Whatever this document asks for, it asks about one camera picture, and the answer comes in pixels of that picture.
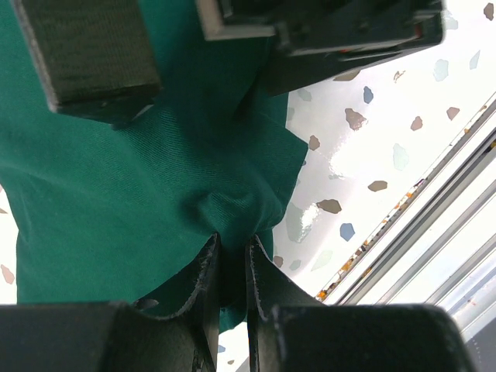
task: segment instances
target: green cloth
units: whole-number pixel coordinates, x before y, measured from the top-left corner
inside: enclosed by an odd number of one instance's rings
[[[142,0],[164,83],[123,131],[48,111],[9,2],[0,2],[0,184],[19,227],[19,303],[135,301],[218,231],[223,293],[239,297],[243,244],[271,251],[307,146],[284,128],[287,96],[255,88],[268,40],[206,43],[194,0]]]

